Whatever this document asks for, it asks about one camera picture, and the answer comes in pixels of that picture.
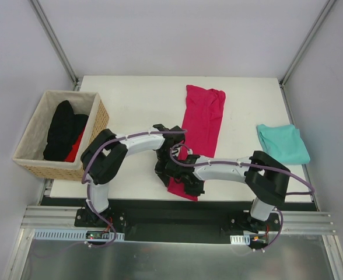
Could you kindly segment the pink t shirt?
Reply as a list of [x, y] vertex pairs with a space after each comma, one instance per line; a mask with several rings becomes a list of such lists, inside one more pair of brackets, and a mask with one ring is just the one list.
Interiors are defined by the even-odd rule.
[[187, 130], [185, 144], [194, 154], [215, 156], [226, 93], [222, 90], [186, 86], [186, 110], [182, 129]]

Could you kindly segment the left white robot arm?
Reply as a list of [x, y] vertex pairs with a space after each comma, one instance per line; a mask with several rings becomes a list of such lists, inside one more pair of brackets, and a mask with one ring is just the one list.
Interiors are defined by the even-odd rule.
[[155, 151], [155, 173], [164, 185], [168, 185], [165, 167], [170, 161], [169, 153], [172, 146], [185, 141], [186, 133], [187, 131], [179, 126], [168, 129], [162, 124], [129, 135], [117, 135], [108, 128], [102, 130], [80, 157], [84, 170], [82, 183], [87, 184], [86, 204], [90, 209], [87, 216], [89, 222], [96, 227], [107, 223], [109, 182], [115, 178], [128, 156], [149, 150]]

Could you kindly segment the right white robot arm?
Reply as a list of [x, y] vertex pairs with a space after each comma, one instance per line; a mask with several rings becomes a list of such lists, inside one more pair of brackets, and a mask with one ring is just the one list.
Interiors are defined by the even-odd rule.
[[268, 223], [274, 208], [285, 202], [290, 170], [262, 151], [255, 151], [241, 159], [214, 159], [202, 155], [188, 155], [185, 160], [172, 157], [162, 174], [182, 184], [185, 194], [199, 197], [204, 183], [222, 180], [243, 183], [255, 194], [247, 223], [261, 230]]

